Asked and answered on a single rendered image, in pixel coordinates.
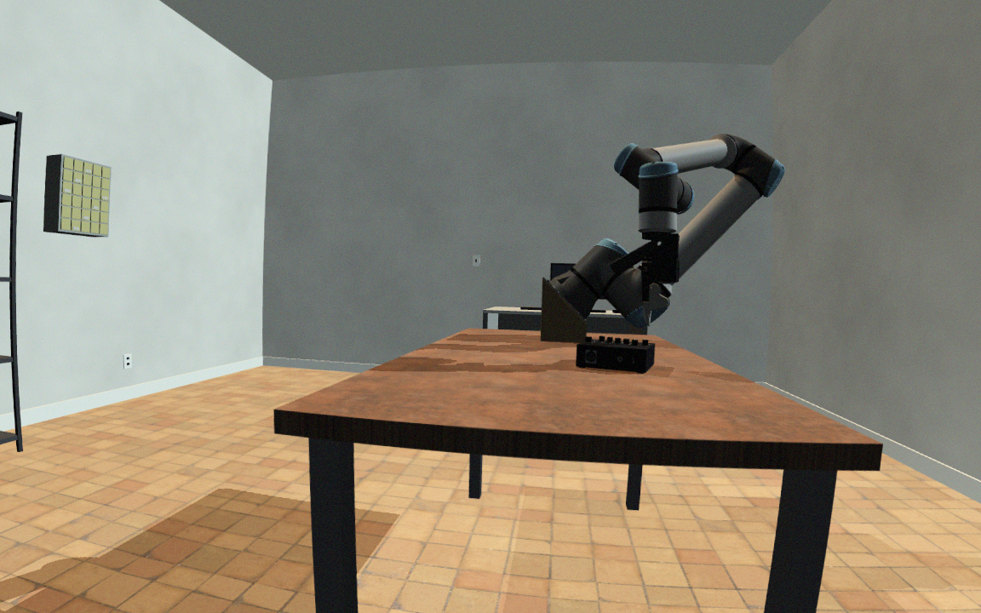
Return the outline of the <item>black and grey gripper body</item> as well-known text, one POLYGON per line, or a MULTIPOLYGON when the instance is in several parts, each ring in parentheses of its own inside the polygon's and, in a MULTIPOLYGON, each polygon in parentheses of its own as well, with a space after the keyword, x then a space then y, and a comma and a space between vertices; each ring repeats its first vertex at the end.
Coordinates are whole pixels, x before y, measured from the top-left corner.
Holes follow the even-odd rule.
POLYGON ((671 232, 643 232, 643 238, 651 240, 651 245, 655 249, 649 255, 642 257, 641 279, 644 266, 646 266, 647 276, 650 276, 650 283, 654 282, 654 280, 661 280, 659 283, 678 283, 679 234, 671 232), (657 242, 661 242, 661 244, 657 245, 657 242))

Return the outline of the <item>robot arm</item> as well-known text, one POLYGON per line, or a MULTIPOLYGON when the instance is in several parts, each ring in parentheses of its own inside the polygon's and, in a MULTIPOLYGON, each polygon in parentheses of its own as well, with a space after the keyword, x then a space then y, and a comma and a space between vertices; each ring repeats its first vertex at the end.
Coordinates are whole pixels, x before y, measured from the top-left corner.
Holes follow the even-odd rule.
MULTIPOLYGON (((763 195, 770 197, 785 175, 783 164, 741 137, 714 135, 709 140, 645 150, 629 144, 619 152, 614 163, 620 177, 639 190, 638 232, 677 232, 677 215, 684 214, 694 201, 694 191, 678 177, 679 172, 713 166, 727 167, 735 174, 679 232, 679 278, 756 199, 763 195)), ((628 253, 617 242, 603 239, 569 272, 553 278, 550 284, 583 318, 588 317, 597 299, 604 296, 627 321, 642 329, 646 324, 641 265, 637 269, 634 265, 654 249, 647 242, 628 253)))

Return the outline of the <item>black lighting desk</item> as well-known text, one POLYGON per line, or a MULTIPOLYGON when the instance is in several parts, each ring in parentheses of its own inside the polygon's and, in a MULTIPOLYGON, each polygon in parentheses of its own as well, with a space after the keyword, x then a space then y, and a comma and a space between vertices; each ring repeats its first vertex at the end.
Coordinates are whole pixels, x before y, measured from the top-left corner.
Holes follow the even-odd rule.
POLYGON ((649 339, 623 339, 604 336, 577 344, 577 368, 631 371, 644 374, 654 364, 655 344, 649 339), (608 342, 608 344, 607 344, 608 342), (614 344, 612 344, 614 342, 614 344), (652 346, 653 345, 653 346, 652 346))

